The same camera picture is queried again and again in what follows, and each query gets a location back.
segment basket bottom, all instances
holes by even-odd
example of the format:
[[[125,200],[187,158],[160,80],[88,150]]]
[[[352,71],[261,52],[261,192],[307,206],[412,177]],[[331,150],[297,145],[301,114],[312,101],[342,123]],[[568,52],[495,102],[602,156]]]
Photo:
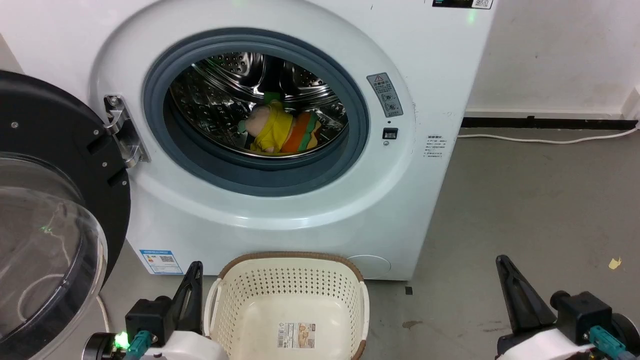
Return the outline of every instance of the basket bottom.
[[[256,297],[244,308],[241,319],[231,360],[351,359],[349,309],[334,298],[296,294]],[[298,332],[300,326],[309,331],[311,324],[315,332]],[[314,338],[314,347],[296,348],[300,343],[311,346],[305,336]]]

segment open washing machine door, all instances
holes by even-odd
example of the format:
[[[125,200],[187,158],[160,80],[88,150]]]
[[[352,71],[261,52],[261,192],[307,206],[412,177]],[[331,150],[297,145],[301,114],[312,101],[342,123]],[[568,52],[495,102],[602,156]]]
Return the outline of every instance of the open washing machine door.
[[[86,105],[0,71],[0,354],[42,358],[109,276],[129,223],[115,139]]]

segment black label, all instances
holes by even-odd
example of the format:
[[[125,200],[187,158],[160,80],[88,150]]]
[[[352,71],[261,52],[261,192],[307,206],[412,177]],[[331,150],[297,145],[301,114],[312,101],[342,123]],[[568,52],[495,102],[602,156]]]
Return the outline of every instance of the black label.
[[[435,8],[490,9],[493,0],[433,0]]]

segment gray floor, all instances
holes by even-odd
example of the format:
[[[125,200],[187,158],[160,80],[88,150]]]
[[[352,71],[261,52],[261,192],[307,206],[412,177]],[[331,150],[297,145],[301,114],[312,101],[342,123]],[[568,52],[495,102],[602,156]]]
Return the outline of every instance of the gray floor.
[[[492,132],[550,139],[602,134]],[[573,145],[459,140],[413,281],[368,283],[364,359],[493,359],[497,338],[509,332],[494,263],[499,254],[509,255],[544,299],[560,289],[589,290],[640,321],[639,136]],[[611,270],[618,257],[622,265]],[[135,300],[171,296],[179,282],[149,275],[126,246],[102,291],[115,329],[124,328]],[[405,295],[405,286],[413,295]],[[51,359],[78,358],[87,336],[103,330],[94,305]]]

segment barcode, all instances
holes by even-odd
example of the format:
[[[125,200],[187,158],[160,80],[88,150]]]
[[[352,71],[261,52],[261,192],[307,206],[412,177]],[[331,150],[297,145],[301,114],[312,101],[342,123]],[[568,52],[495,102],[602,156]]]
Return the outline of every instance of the barcode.
[[[473,4],[471,4],[472,8],[478,9],[490,9],[493,0],[474,0]]]
[[[278,347],[284,347],[284,329],[278,330]]]

